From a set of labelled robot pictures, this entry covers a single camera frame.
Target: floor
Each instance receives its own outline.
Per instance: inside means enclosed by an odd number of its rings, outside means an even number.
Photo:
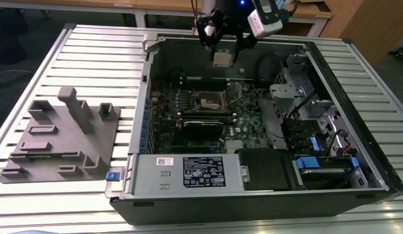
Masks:
[[[30,25],[30,32],[19,37],[27,51],[27,58],[12,65],[0,64],[0,71],[28,70],[35,72],[47,55],[47,52],[58,38],[66,23],[94,24],[108,26],[134,25],[134,16],[92,13],[92,12],[64,12],[52,11],[51,19],[46,19],[39,10],[26,10],[26,21]],[[193,19],[189,17],[151,16],[150,27],[189,29]],[[383,77],[398,98],[403,102],[403,62],[389,55],[377,71]],[[28,73],[0,74],[0,126],[18,102],[32,75]]]

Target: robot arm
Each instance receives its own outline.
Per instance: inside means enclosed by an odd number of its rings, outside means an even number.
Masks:
[[[201,42],[211,51],[214,60],[215,48],[225,35],[237,36],[234,63],[239,51],[254,48],[258,40],[275,34],[283,28],[298,7],[290,12],[279,9],[277,0],[218,0],[210,14],[197,16],[197,29]]]

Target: black plastic cover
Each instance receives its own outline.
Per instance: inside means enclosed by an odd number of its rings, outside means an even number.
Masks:
[[[299,190],[293,160],[294,154],[277,149],[239,149],[241,165],[249,169],[245,190]]]

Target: metal slotted table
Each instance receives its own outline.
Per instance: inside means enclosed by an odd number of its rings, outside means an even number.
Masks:
[[[122,107],[111,167],[127,164],[147,32],[190,34],[185,30],[76,25],[67,27],[44,59],[26,92],[0,129],[0,171],[30,121],[32,100],[56,98],[62,86],[75,86],[90,106],[111,102]],[[341,39],[274,36],[313,40],[403,179],[403,106],[353,44]],[[366,233],[403,234],[403,196],[362,206],[337,217],[209,223],[198,225],[131,226],[106,197],[104,180],[30,184],[0,183],[0,234],[24,230],[56,233]]]

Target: blue latch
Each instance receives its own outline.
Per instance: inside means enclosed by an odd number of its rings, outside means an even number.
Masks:
[[[107,181],[121,181],[121,172],[108,172],[106,175]]]
[[[313,142],[313,145],[314,145],[314,149],[315,149],[317,151],[321,151],[321,146],[319,146],[319,143],[318,143],[317,138],[315,138],[315,137],[311,137],[310,139],[311,139],[311,142]]]
[[[297,160],[297,166],[299,169],[321,168],[321,164],[317,157],[301,157]]]
[[[351,158],[351,164],[354,169],[357,169],[358,167],[361,167],[359,161],[355,157]]]

